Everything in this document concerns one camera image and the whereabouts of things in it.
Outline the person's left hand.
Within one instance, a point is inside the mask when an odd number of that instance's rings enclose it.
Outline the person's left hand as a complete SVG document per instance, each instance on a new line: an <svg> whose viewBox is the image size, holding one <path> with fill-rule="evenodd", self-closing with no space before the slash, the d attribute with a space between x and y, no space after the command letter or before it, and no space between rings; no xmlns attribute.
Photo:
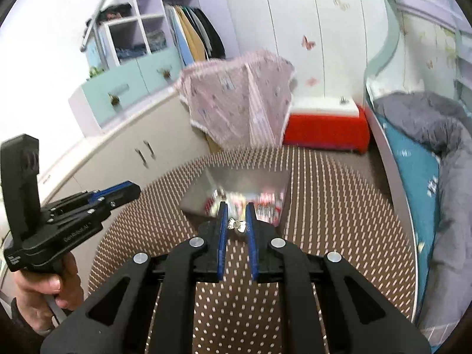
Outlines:
<svg viewBox="0 0 472 354"><path fill-rule="evenodd" d="M73 311L84 301L76 259L72 253L63 257L63 272L58 274L32 273L19 270L13 273L16 303L25 322L36 332L54 327L53 313L45 296L52 296L60 309Z"/></svg>

